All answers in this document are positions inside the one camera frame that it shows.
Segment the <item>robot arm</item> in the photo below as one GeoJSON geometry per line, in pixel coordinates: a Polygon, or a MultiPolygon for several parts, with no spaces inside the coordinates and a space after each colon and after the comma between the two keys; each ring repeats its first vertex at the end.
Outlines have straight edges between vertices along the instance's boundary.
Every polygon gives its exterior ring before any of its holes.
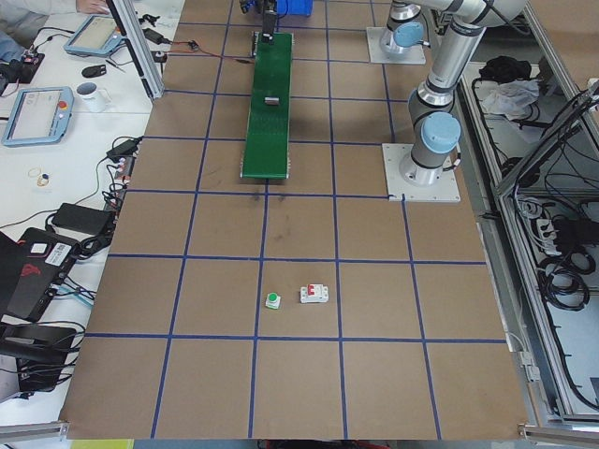
{"type": "Polygon", "coordinates": [[[409,100],[416,136],[410,159],[415,167],[432,171],[443,165],[448,151],[436,153],[425,143],[423,121],[435,111],[450,111],[456,85],[486,29],[511,22],[526,3],[505,0],[417,1],[416,4],[452,15],[428,77],[409,100]]]}
{"type": "MultiPolygon", "coordinates": [[[[261,19],[261,31],[257,34],[262,43],[274,44],[274,32],[278,22],[286,16],[310,16],[313,1],[240,1],[243,14],[254,9],[261,19]]],[[[424,27],[418,21],[420,6],[412,3],[393,1],[387,19],[390,32],[390,46],[411,48],[423,44],[424,27]]]]}

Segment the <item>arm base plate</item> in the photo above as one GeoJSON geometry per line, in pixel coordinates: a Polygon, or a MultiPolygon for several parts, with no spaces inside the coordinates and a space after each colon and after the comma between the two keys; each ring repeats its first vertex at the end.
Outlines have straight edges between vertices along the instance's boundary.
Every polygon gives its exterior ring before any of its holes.
{"type": "Polygon", "coordinates": [[[460,191],[454,170],[447,157],[441,167],[429,169],[412,159],[412,144],[382,145],[385,165],[387,197],[389,201],[407,202],[460,202],[460,191]]]}
{"type": "Polygon", "coordinates": [[[366,29],[370,62],[373,64],[424,65],[426,57],[420,44],[411,47],[398,46],[392,32],[386,27],[366,29]]]}

